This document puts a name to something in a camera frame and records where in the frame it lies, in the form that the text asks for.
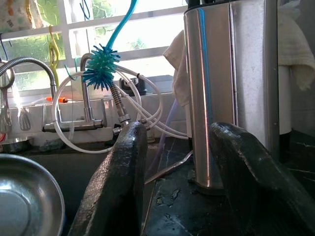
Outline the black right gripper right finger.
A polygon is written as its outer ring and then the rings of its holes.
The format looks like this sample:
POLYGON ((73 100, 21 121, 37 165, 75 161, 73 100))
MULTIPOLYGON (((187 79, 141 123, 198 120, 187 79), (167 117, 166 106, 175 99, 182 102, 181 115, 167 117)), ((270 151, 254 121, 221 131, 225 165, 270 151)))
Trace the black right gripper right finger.
POLYGON ((251 133, 210 125, 211 153, 231 209, 245 236, 312 236, 315 201, 251 133))

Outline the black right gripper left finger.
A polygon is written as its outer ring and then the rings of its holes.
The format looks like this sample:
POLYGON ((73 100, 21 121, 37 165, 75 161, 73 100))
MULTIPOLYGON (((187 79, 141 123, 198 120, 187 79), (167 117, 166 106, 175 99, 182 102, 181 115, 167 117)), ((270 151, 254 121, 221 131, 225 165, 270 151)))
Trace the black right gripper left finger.
POLYGON ((147 130, 139 122, 120 132, 86 187, 70 236, 141 234, 147 130))

